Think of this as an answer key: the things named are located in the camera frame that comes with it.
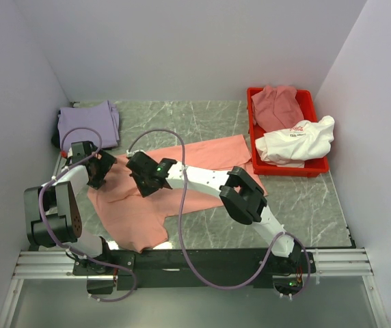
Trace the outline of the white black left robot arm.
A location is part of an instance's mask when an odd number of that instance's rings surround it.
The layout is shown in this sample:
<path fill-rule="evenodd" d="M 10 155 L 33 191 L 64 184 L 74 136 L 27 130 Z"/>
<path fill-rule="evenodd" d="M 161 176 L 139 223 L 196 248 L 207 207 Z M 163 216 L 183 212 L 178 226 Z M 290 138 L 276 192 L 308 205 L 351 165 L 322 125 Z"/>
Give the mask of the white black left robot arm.
<path fill-rule="evenodd" d="M 117 159 L 99 150 L 91 141 L 80 141 L 71 145 L 67 157 L 67 164 L 77 163 L 80 165 L 47 189 L 39 186 L 25 190 L 27 239 L 34 249 L 57 246 L 42 220 L 40 211 L 43 210 L 49 227 L 63 245 L 66 255 L 90 273 L 104 275 L 111 272 L 113 257 L 103 237 L 83 229 L 76 195 L 84 186 L 100 189 Z"/>

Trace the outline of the salmon pink t shirt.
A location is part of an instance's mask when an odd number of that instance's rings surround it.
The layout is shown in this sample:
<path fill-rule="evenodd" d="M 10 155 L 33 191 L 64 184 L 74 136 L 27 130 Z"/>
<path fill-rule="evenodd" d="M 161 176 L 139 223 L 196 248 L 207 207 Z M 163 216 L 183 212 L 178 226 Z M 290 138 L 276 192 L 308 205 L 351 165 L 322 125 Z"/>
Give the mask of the salmon pink t shirt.
<path fill-rule="evenodd" d="M 239 166 L 256 182 L 260 181 L 242 135 L 151 150 L 148 155 L 155 161 L 163 158 L 184 160 L 190 166 L 210 170 L 230 170 Z M 142 197 L 126 167 L 126 155 L 116 158 L 116 164 L 105 177 L 105 184 L 98 190 L 89 189 L 87 196 L 111 238 L 122 248 L 140 253 L 168 240 L 165 219 L 178 214 L 182 192 L 161 189 Z"/>

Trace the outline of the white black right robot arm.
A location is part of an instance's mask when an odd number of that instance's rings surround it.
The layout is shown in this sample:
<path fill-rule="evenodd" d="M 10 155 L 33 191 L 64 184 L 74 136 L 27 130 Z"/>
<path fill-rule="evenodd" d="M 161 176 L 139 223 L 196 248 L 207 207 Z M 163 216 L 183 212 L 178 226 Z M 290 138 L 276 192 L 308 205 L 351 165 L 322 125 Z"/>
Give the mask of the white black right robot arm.
<path fill-rule="evenodd" d="M 187 189 L 221 200 L 236 222 L 252 226 L 268 243 L 273 243 L 267 266 L 275 273 L 297 272 L 301 247 L 275 218 L 262 187 L 242 168 L 209 170 L 185 165 L 174 159 L 156 162 L 145 152 L 131 155 L 126 166 L 142 197 L 160 189 Z"/>

